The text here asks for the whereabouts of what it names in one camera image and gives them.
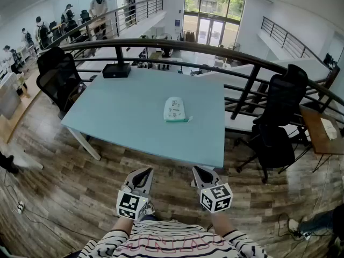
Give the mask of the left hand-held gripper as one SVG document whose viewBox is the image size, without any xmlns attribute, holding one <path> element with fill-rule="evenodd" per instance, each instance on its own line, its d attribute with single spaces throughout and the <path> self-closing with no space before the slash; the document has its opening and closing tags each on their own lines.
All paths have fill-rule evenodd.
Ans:
<svg viewBox="0 0 344 258">
<path fill-rule="evenodd" d="M 154 169 L 140 168 L 128 174 L 124 185 L 118 191 L 116 210 L 120 217 L 140 220 L 150 201 Z"/>
</svg>

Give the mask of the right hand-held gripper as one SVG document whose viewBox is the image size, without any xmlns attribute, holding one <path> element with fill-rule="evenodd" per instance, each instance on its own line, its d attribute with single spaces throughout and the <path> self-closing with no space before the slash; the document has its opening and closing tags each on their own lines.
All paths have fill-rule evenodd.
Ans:
<svg viewBox="0 0 344 258">
<path fill-rule="evenodd" d="M 230 208 L 233 192 L 228 183 L 223 182 L 213 169 L 207 167 L 194 166 L 192 172 L 203 209 L 217 213 Z"/>
</svg>

